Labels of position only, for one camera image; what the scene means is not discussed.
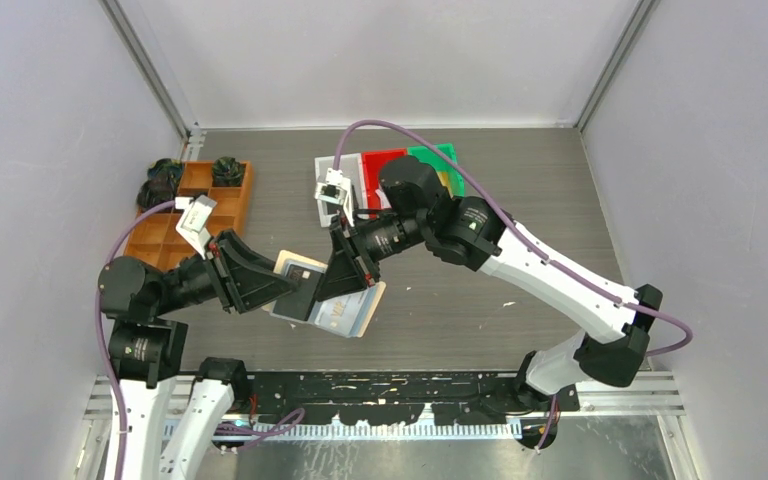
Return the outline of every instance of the label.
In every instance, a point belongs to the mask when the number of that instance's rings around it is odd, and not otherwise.
[[[487,223],[487,214],[472,207],[467,208],[461,215],[461,223],[474,232],[480,232]]]

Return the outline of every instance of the cable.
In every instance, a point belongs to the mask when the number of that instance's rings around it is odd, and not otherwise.
[[[549,437],[549,429],[552,428],[552,420],[555,418],[555,413],[558,411],[558,396],[552,395],[552,406],[549,407],[549,416],[546,418],[546,426],[543,427],[543,435],[540,435],[540,441],[537,442],[537,446],[534,447],[534,451],[540,455],[540,449],[543,448],[543,444],[546,443],[546,438]]]
[[[434,146],[433,143],[429,142],[428,140],[422,138],[418,134],[402,126],[399,126],[399,125],[396,125],[395,123],[390,123],[384,120],[360,120],[349,125],[349,127],[346,128],[346,130],[340,136],[340,140],[337,142],[337,150],[334,153],[334,165],[332,167],[334,170],[340,169],[340,158],[343,154],[343,147],[346,143],[346,140],[349,138],[349,135],[351,135],[351,133],[357,130],[358,128],[367,126],[367,125],[386,127],[386,128],[389,128],[390,130],[401,133],[402,135],[405,135],[406,137],[413,139],[415,142],[420,143],[424,147],[434,152],[438,157],[445,160],[446,163],[449,164],[449,166],[454,168],[461,175],[461,177],[463,177],[463,179],[466,180],[467,183],[472,185],[472,188],[474,188],[475,191],[478,192],[478,194],[481,195],[482,198],[484,198],[484,200],[487,202],[487,205],[490,206],[493,212],[496,213],[496,215],[502,220],[502,222],[505,224],[508,230],[510,230],[511,233],[513,233],[513,235],[517,238],[517,240],[522,242],[522,244],[528,248],[529,252],[533,252],[535,255],[537,255],[537,257],[540,258],[540,260],[557,268],[558,270],[560,270],[561,272],[566,274],[568,277],[572,278],[573,280],[581,284],[582,286],[586,287],[587,289],[610,300],[611,303],[613,303],[614,305],[620,305],[620,306],[629,308],[631,310],[661,319],[669,324],[672,324],[680,328],[684,332],[685,337],[681,341],[676,342],[672,345],[668,345],[666,347],[662,347],[662,348],[658,348],[658,349],[646,352],[647,356],[661,355],[663,353],[668,353],[668,352],[678,350],[679,348],[684,347],[685,345],[690,343],[691,340],[693,340],[693,331],[690,329],[689,326],[687,326],[687,324],[685,324],[681,320],[673,317],[672,315],[659,312],[658,310],[654,310],[654,309],[645,307],[643,305],[638,305],[636,303],[626,303],[619,296],[614,295],[607,290],[604,290],[603,288],[599,287],[595,283],[587,280],[586,278],[582,277],[578,273],[572,271],[572,269],[570,269],[566,265],[558,262],[557,260],[550,259],[549,255],[546,252],[544,252],[539,247],[537,247],[537,245],[535,245],[522,232],[520,232],[519,229],[516,228],[516,225],[514,224],[513,219],[508,217],[508,215],[504,212],[504,210],[502,210],[502,207],[499,206],[498,202],[496,202],[496,200],[493,199],[493,196],[490,195],[489,192],[484,190],[484,188],[481,186],[481,184],[478,183],[476,179],[474,179],[471,175],[469,175],[460,165],[453,162],[448,155],[446,155],[439,148]]]
[[[238,447],[237,451],[241,452],[241,451],[249,450],[251,448],[256,447],[260,442],[266,440],[269,437],[277,437],[279,435],[284,435],[290,430],[296,428],[300,423],[302,423],[302,420],[304,419],[304,415],[305,415],[305,409],[297,408],[292,412],[290,412],[289,414],[287,414],[286,417],[279,420],[278,423],[269,427],[269,429],[266,430],[265,432],[259,432],[257,430],[252,430],[251,428],[247,428],[247,427],[238,427],[237,425],[234,425],[231,423],[220,423],[219,426],[216,428],[216,433],[219,433],[219,434],[234,433],[237,435],[247,435],[247,436],[257,437],[254,440],[246,442],[246,444],[243,445],[242,447]]]
[[[131,231],[142,223],[146,218],[161,211],[175,206],[175,201],[168,201],[161,203],[155,207],[152,207],[145,211],[142,215],[137,217],[134,222],[119,235],[119,238],[113,243],[113,248],[110,249],[110,253],[104,260],[104,264],[113,261],[113,257],[119,252],[122,244],[125,243],[125,239],[128,238]],[[125,410],[125,399],[122,397],[122,388],[119,386],[119,380],[116,379],[116,372],[113,370],[113,364],[110,362],[110,356],[107,353],[107,344],[104,341],[104,326],[101,320],[101,292],[98,288],[95,290],[95,336],[98,340],[98,350],[101,353],[103,359],[104,371],[107,373],[107,378],[110,379],[110,389],[113,391],[113,399],[116,402],[116,408],[119,410],[119,450],[116,452],[116,468],[113,471],[114,480],[122,479],[122,471],[125,468],[125,445],[127,443],[128,432],[128,413]]]

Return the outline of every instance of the metal frame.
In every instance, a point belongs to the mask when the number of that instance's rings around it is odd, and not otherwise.
[[[602,74],[599,76],[599,80],[596,81],[596,86],[593,87],[593,91],[590,93],[590,97],[587,99],[587,103],[584,104],[584,110],[581,111],[581,115],[578,117],[578,121],[575,123],[575,128],[579,132],[584,132],[587,128],[587,124],[590,123],[590,119],[593,118],[593,114],[602,102],[608,88],[614,81],[614,77],[622,67],[623,62],[631,53],[631,49],[634,47],[635,42],[640,36],[640,32],[646,26],[649,17],[658,6],[661,0],[639,0],[637,7],[634,9],[631,18],[623,30],[620,39],[617,42],[617,46],[614,47],[614,52],[611,54],[611,58],[608,59],[608,63],[605,64],[605,68],[602,70]]]
[[[253,379],[255,375],[249,375],[249,378]],[[513,377],[515,372],[499,373],[499,376]],[[176,379],[168,406],[164,440],[172,437],[184,416],[193,379],[192,375],[179,375]],[[628,388],[610,387],[596,381],[580,382],[576,387],[581,410],[565,412],[564,417],[657,416],[676,478],[699,478],[686,443],[683,427],[685,410],[672,373],[640,372]],[[112,411],[110,381],[106,377],[98,377],[84,414],[87,435],[78,455],[74,478],[96,478],[105,445],[109,441]],[[435,426],[434,414],[427,405],[417,422],[412,425],[371,427],[359,423],[346,426],[335,420],[331,425],[301,425],[285,435],[266,441],[505,439],[521,434],[521,420],[540,421],[544,417],[544,412],[534,412],[527,415],[511,415],[507,424]],[[235,413],[224,415],[222,420],[248,423],[249,418],[247,414]],[[258,424],[255,428],[266,429],[267,426]],[[224,438],[246,440],[246,437]]]
[[[173,99],[172,94],[163,82],[163,78],[161,78],[160,73],[158,73],[155,63],[152,61],[152,56],[149,55],[144,42],[137,34],[137,29],[134,28],[134,24],[132,23],[132,17],[134,8],[138,7],[132,7],[132,14],[129,16],[122,7],[120,0],[98,0],[98,2],[104,8],[113,27],[119,33],[125,47],[131,53],[131,58],[133,58],[134,64],[140,70],[140,73],[142,73],[146,83],[148,83],[149,88],[158,103],[160,103],[164,113],[166,113],[166,116],[169,118],[170,123],[172,123],[172,126],[178,132],[178,135],[186,140],[190,135],[191,129],[191,125],[188,125],[188,123],[194,124],[194,117],[189,111],[188,105],[181,105],[186,103],[182,93],[178,95],[179,98],[177,102]],[[184,118],[184,115],[181,113],[182,109],[186,109],[188,114],[187,117],[190,117],[191,120],[188,121]]]

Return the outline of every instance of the gray table surface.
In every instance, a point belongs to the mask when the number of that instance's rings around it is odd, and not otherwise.
[[[571,129],[444,129],[420,133],[452,143],[459,163],[535,235],[573,260],[620,280],[605,219],[578,133]],[[326,262],[327,231],[313,200],[313,158],[334,154],[337,130],[210,132],[199,155],[253,163],[254,193],[243,240],[275,258],[282,249]],[[362,130],[345,153],[412,146],[384,130]],[[501,280],[447,265],[423,247],[381,264],[388,289],[363,338],[291,326],[257,311],[227,314],[210,302],[168,315],[190,325],[182,368],[206,356],[252,369],[511,369],[577,326]]]

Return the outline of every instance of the box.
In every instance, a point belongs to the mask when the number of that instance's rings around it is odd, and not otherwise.
[[[207,230],[211,235],[227,229],[234,230],[240,236],[245,233],[254,170],[251,162],[240,163],[245,173],[239,187],[214,187],[211,173],[213,162],[184,163],[178,196],[206,194],[216,201],[216,208],[207,221]],[[125,255],[139,258],[164,272],[178,266],[181,260],[195,254],[195,250],[175,230],[180,218],[180,212],[156,213],[147,218],[128,237]]]

